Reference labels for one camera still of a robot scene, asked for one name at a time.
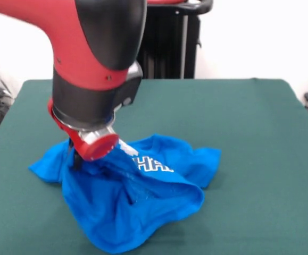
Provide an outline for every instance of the blue cloth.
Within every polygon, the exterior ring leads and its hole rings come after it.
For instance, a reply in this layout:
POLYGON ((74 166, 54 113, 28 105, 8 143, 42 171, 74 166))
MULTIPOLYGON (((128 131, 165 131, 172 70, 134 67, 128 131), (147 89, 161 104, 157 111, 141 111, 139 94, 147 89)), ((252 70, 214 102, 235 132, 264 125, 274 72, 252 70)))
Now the blue cloth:
POLYGON ((199 211, 202 188, 213 179, 220 150, 193 150, 184 141, 155 134, 121 145, 94 162, 72 169, 69 142, 53 146, 30 166, 45 182, 62 183, 72 214, 89 240, 108 253, 132 250, 158 228, 199 211))

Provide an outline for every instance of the silver metal part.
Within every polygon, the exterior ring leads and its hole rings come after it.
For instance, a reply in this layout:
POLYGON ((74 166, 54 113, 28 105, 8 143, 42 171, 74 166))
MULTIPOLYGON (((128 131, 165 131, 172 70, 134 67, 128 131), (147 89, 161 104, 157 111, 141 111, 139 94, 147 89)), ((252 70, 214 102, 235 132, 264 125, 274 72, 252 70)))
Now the silver metal part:
POLYGON ((97 126, 97 127, 95 127, 94 129, 80 129, 80 128, 77 128, 77 127, 75 127, 75 126, 71 126, 71 125, 69 125, 69 124, 66 124, 66 123, 63 122, 61 119, 59 119, 59 118, 55 115, 55 113, 54 113, 53 111, 52 111, 52 113, 53 113, 53 115, 56 117, 56 119, 57 119, 60 123, 62 123, 63 125, 67 126, 68 128, 70 128, 70 129, 72 129, 72 130, 81 131, 81 132, 94 132, 95 130, 100 130, 100 129, 103 129, 103 128, 107 127, 107 126, 112 126, 113 123, 115 122, 115 111, 114 111, 111 120, 110 120, 108 123, 106 123, 105 125, 103 125, 103 126, 102 126, 102 125, 97 126))
POLYGON ((108 135, 108 134, 115 134, 114 129, 112 126, 106 126, 100 130, 96 130, 93 132, 84 132, 81 131, 78 133, 81 140, 86 142, 88 145, 93 144, 95 141, 100 139, 101 137, 108 135))
POLYGON ((181 47, 181 79, 185 78, 185 66, 186 66, 186 48, 187 48, 187 31, 188 31, 188 16, 184 16, 182 32, 182 47, 181 47))
POLYGON ((138 62, 135 61, 128 69, 127 81, 142 76, 143 76, 142 68, 138 64, 138 62))

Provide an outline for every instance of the black stand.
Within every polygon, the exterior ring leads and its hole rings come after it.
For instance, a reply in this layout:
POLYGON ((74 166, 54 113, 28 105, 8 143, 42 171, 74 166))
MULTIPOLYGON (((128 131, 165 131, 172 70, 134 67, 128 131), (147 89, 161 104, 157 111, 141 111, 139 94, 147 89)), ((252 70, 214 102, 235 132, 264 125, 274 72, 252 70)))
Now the black stand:
POLYGON ((193 79, 200 20, 212 0, 199 4, 148 5, 146 27, 137 57, 144 79, 193 79))

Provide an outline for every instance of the green tablecloth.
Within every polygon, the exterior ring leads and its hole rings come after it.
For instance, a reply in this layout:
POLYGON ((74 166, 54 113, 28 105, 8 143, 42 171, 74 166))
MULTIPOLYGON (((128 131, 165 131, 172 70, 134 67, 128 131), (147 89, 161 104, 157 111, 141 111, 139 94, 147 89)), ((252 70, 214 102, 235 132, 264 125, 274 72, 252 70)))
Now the green tablecloth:
MULTIPOLYGON (((28 166, 66 139, 29 81, 0 127, 0 254, 104 254, 85 238, 57 185, 28 166)), ((222 150, 199 213, 129 254, 308 255, 308 115, 281 80, 143 81, 117 115, 126 140, 172 135, 222 150)))

